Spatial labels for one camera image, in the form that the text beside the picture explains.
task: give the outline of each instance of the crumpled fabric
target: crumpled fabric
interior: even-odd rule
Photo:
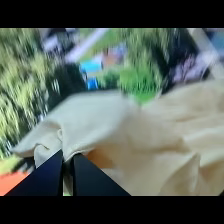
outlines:
[[[132,196],[219,195],[224,81],[191,84],[144,106],[117,91],[77,94],[13,151],[34,155],[38,167],[60,149],[67,164],[83,153]]]

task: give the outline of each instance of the path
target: path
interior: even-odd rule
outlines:
[[[77,62],[110,28],[97,28],[80,45],[68,52],[65,56],[66,63]]]

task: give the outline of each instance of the orange object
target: orange object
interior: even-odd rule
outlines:
[[[4,196],[17,184],[24,180],[29,173],[27,172],[15,172],[4,174],[0,176],[0,196]]]

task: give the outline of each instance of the beige fabric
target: beige fabric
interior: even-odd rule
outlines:
[[[224,82],[177,89],[140,107],[118,92],[70,97],[13,149],[41,165],[84,153],[131,195],[224,190]]]

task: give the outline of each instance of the black triangular object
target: black triangular object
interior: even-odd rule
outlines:
[[[82,154],[73,157],[74,196],[130,196]]]
[[[62,155],[55,153],[5,196],[62,196]]]

